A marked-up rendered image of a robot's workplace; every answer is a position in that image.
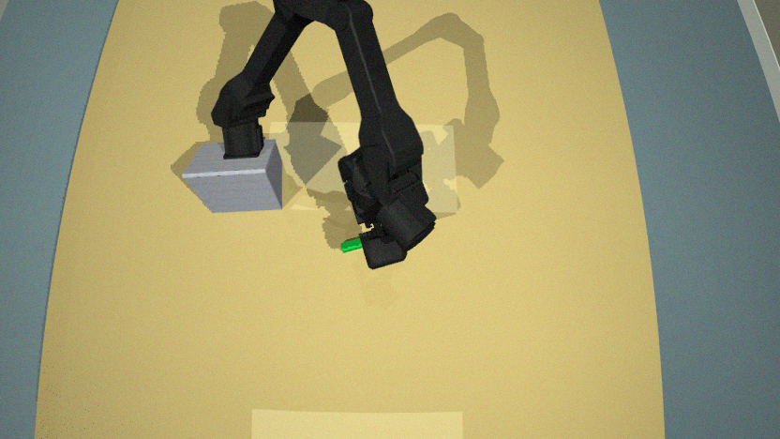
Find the green rectangular post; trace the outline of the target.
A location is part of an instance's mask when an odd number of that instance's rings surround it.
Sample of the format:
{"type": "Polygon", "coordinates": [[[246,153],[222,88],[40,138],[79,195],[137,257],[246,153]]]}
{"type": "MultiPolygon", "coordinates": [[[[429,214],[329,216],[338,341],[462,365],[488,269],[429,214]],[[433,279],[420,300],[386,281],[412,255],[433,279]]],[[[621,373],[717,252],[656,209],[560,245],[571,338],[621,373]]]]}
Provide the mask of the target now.
{"type": "Polygon", "coordinates": [[[340,246],[341,246],[341,249],[342,249],[343,253],[363,248],[362,244],[361,244],[361,241],[360,241],[360,238],[340,243],[340,246]]]}

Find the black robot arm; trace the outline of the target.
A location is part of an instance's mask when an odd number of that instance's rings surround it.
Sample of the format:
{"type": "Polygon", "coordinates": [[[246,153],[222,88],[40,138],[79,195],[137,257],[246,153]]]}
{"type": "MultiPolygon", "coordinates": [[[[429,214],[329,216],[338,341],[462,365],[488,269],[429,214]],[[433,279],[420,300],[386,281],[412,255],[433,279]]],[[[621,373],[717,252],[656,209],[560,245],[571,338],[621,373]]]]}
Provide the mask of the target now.
{"type": "Polygon", "coordinates": [[[257,158],[272,94],[270,82],[312,22],[337,35],[361,112],[360,147],[342,160],[352,174],[352,196],[407,252],[433,230],[423,183],[424,145],[411,117],[400,107],[365,0],[273,0],[275,14],[244,70],[227,81],[211,112],[222,128],[224,159],[257,158]]]}

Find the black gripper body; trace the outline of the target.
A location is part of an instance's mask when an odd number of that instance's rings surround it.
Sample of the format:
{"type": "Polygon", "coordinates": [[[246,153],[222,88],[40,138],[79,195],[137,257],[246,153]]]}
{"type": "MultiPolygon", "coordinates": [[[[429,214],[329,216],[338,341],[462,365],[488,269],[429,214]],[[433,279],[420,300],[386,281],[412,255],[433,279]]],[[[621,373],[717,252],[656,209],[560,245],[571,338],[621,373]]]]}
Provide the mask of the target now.
{"type": "Polygon", "coordinates": [[[342,160],[346,157],[341,158],[337,162],[337,166],[342,182],[348,182],[348,186],[351,192],[350,199],[357,223],[365,223],[367,229],[372,227],[372,223],[374,226],[374,228],[371,228],[371,232],[368,232],[370,240],[362,244],[368,268],[374,270],[380,267],[404,261],[408,253],[404,252],[404,250],[398,245],[392,236],[387,233],[381,224],[376,220],[379,209],[365,209],[354,200],[352,189],[352,174],[342,163],[342,160]]]}

